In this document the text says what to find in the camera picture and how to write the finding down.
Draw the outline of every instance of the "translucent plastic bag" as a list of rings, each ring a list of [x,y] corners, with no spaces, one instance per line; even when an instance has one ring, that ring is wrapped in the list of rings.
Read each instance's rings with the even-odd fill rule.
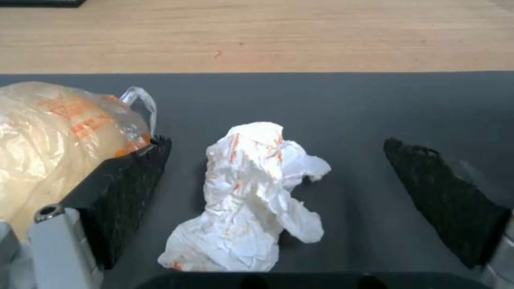
[[[141,98],[151,129],[130,109]],[[41,82],[0,88],[0,219],[24,239],[34,213],[59,202],[102,161],[147,146],[156,107],[142,89],[120,99]]]

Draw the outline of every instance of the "orange print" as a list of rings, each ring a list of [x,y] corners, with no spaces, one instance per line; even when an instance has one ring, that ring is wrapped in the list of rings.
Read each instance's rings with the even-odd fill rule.
[[[233,163],[234,163],[235,154],[236,154],[236,152],[235,152],[235,151],[232,151],[232,153],[230,154],[230,163],[231,163],[231,164],[233,164]]]
[[[182,271],[182,266],[177,261],[173,262],[173,268]]]
[[[279,163],[282,164],[282,162],[283,162],[282,152],[279,151],[279,153],[277,154],[277,158],[279,159]]]
[[[239,145],[239,134],[236,134],[234,137],[234,140],[232,141],[232,150],[235,151],[237,148],[237,145]]]

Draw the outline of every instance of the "crumpled tissue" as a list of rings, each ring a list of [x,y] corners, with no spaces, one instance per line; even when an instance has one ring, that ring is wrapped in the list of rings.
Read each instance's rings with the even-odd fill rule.
[[[268,271],[278,261],[283,229],[304,243],[323,236],[320,217],[291,197],[303,176],[320,180],[331,168],[309,156],[282,127],[233,127],[207,148],[205,212],[171,233],[158,262],[184,271]]]

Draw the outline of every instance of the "plastic bag handle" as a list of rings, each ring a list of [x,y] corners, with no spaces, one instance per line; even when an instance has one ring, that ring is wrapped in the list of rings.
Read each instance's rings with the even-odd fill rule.
[[[143,101],[144,106],[150,112],[150,133],[154,136],[155,126],[157,124],[157,106],[152,96],[144,89],[132,86],[120,97],[120,101],[130,107],[138,98]]]

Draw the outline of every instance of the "black textured gripper pad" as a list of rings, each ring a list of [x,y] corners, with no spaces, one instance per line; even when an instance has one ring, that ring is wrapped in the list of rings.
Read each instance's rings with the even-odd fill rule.
[[[171,140],[102,162],[61,201],[80,212],[97,264],[111,269],[139,227],[144,210],[164,172]]]
[[[511,211],[455,176],[437,151],[394,138],[385,141],[384,151],[414,205],[444,244],[468,268],[487,262]]]

